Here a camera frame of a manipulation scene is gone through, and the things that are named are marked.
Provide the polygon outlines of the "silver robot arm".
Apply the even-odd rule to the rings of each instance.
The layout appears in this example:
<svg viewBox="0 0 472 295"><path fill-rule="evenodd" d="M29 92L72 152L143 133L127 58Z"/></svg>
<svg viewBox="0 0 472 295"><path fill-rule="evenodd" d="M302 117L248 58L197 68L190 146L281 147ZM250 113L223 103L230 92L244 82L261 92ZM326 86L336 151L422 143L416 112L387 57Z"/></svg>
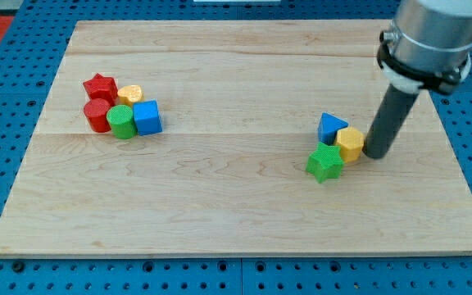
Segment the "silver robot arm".
<svg viewBox="0 0 472 295"><path fill-rule="evenodd" d="M402 0L379 40L379 66L397 89L451 94L470 72L472 0Z"/></svg>

